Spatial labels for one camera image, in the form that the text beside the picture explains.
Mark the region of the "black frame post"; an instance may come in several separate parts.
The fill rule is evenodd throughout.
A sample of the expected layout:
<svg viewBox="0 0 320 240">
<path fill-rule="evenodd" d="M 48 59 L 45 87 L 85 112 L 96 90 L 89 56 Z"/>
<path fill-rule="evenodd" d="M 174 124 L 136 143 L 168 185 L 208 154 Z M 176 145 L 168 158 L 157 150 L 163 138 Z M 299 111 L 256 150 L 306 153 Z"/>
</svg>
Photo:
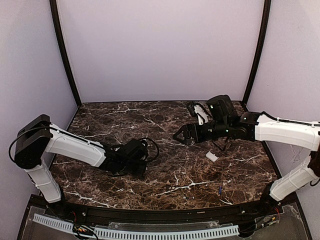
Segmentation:
<svg viewBox="0 0 320 240">
<path fill-rule="evenodd" d="M 63 31 L 62 31 L 62 24 L 60 21 L 59 11 L 58 11 L 58 1 L 57 0 L 49 0 L 50 4 L 50 11 L 51 11 L 51 17 L 53 22 L 53 27 L 55 31 L 55 36 L 60 52 L 60 57 L 62 60 L 62 64 L 65 70 L 65 74 L 67 77 L 67 81 L 69 84 L 69 87 L 71 89 L 71 93 L 73 96 L 73 99 L 76 103 L 77 108 L 80 108 L 82 106 L 82 101 L 80 98 L 80 94 L 78 91 L 78 88 L 76 86 L 76 81 L 72 72 L 71 64 L 69 61 L 66 44 L 64 41 Z"/>
<path fill-rule="evenodd" d="M 261 17 L 261 24 L 259 28 L 259 34 L 258 34 L 258 39 L 257 39 L 257 44 L 256 44 L 256 49 L 252 61 L 252 66 L 250 70 L 250 74 L 248 77 L 248 81 L 246 84 L 246 88 L 244 91 L 244 95 L 242 98 L 242 103 L 246 106 L 248 104 L 253 85 L 255 82 L 255 78 L 258 72 L 258 67 L 264 47 L 264 42 L 265 42 L 265 37 L 267 33 L 267 28 L 268 28 L 268 22 L 269 22 L 269 16 L 270 16 L 270 10 L 271 10 L 271 0 L 265 0 L 263 4 L 263 11 L 262 11 L 262 17 Z"/>
</svg>

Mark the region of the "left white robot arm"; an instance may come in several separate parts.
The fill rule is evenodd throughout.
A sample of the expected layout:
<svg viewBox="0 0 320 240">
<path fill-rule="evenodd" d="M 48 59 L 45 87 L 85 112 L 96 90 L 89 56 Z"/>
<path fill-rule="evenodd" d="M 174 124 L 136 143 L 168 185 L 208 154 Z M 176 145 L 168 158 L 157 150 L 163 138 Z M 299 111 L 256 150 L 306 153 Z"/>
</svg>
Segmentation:
<svg viewBox="0 0 320 240">
<path fill-rule="evenodd" d="M 72 134 L 41 114 L 22 128 L 10 147 L 9 158 L 29 175 L 49 204 L 63 200 L 63 192 L 42 159 L 44 153 L 72 158 L 112 173 L 141 176 L 149 156 L 147 141 L 131 139 L 126 144 L 108 145 Z"/>
</svg>

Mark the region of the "white battery cover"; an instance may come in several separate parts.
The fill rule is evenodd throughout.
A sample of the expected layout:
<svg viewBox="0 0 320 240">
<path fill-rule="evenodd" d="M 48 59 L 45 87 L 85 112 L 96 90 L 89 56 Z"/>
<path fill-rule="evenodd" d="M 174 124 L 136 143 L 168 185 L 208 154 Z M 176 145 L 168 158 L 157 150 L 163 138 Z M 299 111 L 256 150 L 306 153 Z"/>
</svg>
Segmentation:
<svg viewBox="0 0 320 240">
<path fill-rule="evenodd" d="M 218 157 L 215 154 L 213 154 L 211 151 L 208 151 L 205 156 L 212 162 L 215 162 L 218 159 Z"/>
</svg>

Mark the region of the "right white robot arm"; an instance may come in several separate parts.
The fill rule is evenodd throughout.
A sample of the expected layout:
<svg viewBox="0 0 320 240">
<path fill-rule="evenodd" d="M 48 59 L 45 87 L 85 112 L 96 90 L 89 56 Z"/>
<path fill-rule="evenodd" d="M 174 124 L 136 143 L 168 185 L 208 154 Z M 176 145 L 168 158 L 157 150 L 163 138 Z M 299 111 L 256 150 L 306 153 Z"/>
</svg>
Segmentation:
<svg viewBox="0 0 320 240">
<path fill-rule="evenodd" d="M 271 141 L 308 149 L 310 155 L 296 168 L 266 187 L 262 201 L 280 202 L 289 194 L 320 177 L 320 124 L 273 117 L 266 112 L 246 111 L 238 115 L 228 95 L 218 95 L 201 104 L 189 102 L 197 123 L 183 125 L 173 139 L 192 145 L 219 138 Z"/>
</svg>

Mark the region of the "left black frame post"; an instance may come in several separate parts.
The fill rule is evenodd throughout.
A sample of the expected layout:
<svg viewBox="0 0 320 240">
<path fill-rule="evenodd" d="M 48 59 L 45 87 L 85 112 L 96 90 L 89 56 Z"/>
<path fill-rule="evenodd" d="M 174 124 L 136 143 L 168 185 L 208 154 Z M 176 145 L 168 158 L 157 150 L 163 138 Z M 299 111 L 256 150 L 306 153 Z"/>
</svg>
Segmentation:
<svg viewBox="0 0 320 240">
<path fill-rule="evenodd" d="M 51 17 L 53 22 L 53 27 L 55 31 L 55 36 L 60 52 L 60 57 L 62 60 L 62 64 L 65 70 L 65 74 L 67 77 L 67 81 L 69 84 L 69 87 L 71 89 L 71 93 L 73 96 L 73 99 L 76 103 L 77 108 L 80 108 L 82 106 L 82 101 L 80 98 L 80 94 L 78 91 L 78 88 L 76 86 L 76 81 L 72 72 L 71 64 L 69 61 L 66 44 L 64 41 L 63 31 L 62 31 L 62 24 L 60 21 L 59 11 L 58 11 L 58 1 L 57 0 L 49 0 L 50 4 L 50 11 L 51 11 Z"/>
</svg>

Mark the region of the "black front rail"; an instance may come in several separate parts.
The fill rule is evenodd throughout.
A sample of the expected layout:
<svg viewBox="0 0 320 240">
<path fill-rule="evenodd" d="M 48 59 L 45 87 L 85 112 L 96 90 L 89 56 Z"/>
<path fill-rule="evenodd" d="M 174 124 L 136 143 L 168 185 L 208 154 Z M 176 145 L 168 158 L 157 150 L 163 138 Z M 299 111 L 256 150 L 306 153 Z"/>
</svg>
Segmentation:
<svg viewBox="0 0 320 240">
<path fill-rule="evenodd" d="M 68 205 L 74 208 L 79 222 L 95 224 L 106 224 L 109 222 L 179 224 L 201 221 L 242 224 L 252 222 L 255 218 L 253 215 L 243 212 L 245 210 L 244 204 L 186 210 L 129 210 L 76 203 L 69 203 Z"/>
</svg>

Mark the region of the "right black frame post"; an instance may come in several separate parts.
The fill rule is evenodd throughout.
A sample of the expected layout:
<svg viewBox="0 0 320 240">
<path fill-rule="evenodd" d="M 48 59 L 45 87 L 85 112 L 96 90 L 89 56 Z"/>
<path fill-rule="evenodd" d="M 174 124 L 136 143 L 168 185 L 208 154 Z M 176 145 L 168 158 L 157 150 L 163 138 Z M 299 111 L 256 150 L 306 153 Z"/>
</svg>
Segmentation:
<svg viewBox="0 0 320 240">
<path fill-rule="evenodd" d="M 255 78 L 258 72 L 258 67 L 264 47 L 264 42 L 265 42 L 265 37 L 267 33 L 267 28 L 268 28 L 268 22 L 269 22 L 269 16 L 270 16 L 270 10 L 271 10 L 271 0 L 265 0 L 263 4 L 263 11 L 262 11 L 262 17 L 261 17 L 261 24 L 259 28 L 259 34 L 258 34 L 258 39 L 257 39 L 257 44 L 256 44 L 256 49 L 252 61 L 252 66 L 250 70 L 250 74 L 248 77 L 248 81 L 246 84 L 246 88 L 244 91 L 244 95 L 242 98 L 242 103 L 246 106 L 248 104 L 253 85 L 255 82 Z"/>
</svg>

